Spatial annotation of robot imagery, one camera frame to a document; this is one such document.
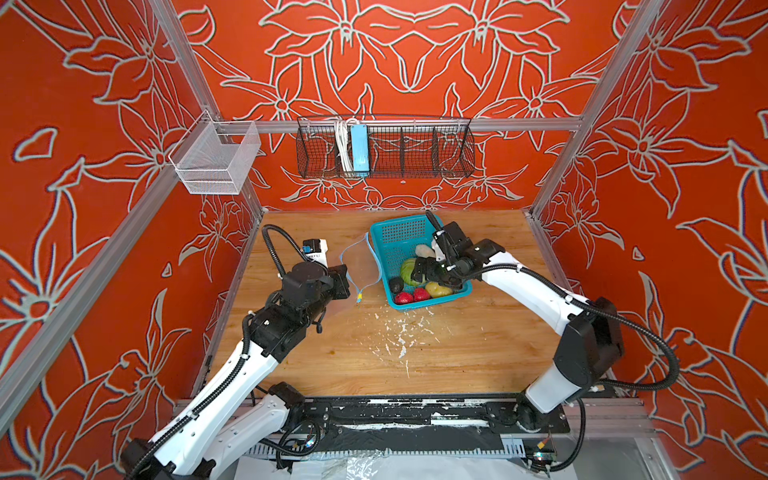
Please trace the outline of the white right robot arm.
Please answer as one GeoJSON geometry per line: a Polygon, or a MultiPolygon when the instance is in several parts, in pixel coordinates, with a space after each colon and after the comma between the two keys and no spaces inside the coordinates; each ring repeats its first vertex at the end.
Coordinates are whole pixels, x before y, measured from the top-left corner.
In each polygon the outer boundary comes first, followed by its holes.
{"type": "Polygon", "coordinates": [[[552,365],[526,387],[522,406],[548,414],[560,404],[580,398],[596,384],[659,391],[678,380],[680,364],[671,346],[650,329],[619,315],[607,299],[592,301],[571,292],[525,266],[498,243],[490,239],[474,242],[457,223],[443,225],[432,213],[426,218],[433,228],[436,257],[417,262],[418,280],[449,288],[482,281],[535,313],[559,336],[552,365]],[[662,379],[629,383],[603,378],[624,355],[623,326],[647,338],[662,353],[668,365],[662,379]]]}

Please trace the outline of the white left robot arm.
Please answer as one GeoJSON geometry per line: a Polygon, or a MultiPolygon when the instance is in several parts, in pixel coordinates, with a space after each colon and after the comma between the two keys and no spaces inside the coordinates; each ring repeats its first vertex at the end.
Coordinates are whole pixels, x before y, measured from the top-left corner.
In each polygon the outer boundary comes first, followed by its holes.
{"type": "Polygon", "coordinates": [[[347,268],[327,262],[323,239],[297,248],[301,260],[278,269],[280,290],[248,313],[242,339],[212,380],[150,440],[134,440],[121,465],[129,479],[218,479],[250,448],[283,429],[303,396],[286,383],[272,386],[246,413],[236,412],[306,337],[328,305],[350,296],[347,268]]]}

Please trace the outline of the clear zip top bag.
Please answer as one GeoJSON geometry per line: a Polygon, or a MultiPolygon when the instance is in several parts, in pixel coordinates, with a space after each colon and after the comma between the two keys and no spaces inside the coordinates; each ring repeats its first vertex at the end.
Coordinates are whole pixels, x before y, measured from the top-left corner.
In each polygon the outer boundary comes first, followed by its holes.
{"type": "Polygon", "coordinates": [[[370,287],[379,284],[383,278],[381,263],[373,249],[370,233],[345,247],[339,260],[347,266],[346,278],[352,287],[355,301],[360,304],[364,293],[370,287]]]}

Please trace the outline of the dark brown avocado toy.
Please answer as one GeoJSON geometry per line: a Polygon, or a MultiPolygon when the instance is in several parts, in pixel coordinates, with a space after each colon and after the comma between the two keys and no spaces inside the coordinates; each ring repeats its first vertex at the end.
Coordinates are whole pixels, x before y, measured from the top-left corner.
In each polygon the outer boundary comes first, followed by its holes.
{"type": "Polygon", "coordinates": [[[393,295],[400,294],[403,291],[404,286],[405,286],[404,281],[399,276],[392,277],[388,281],[389,290],[393,295]]]}

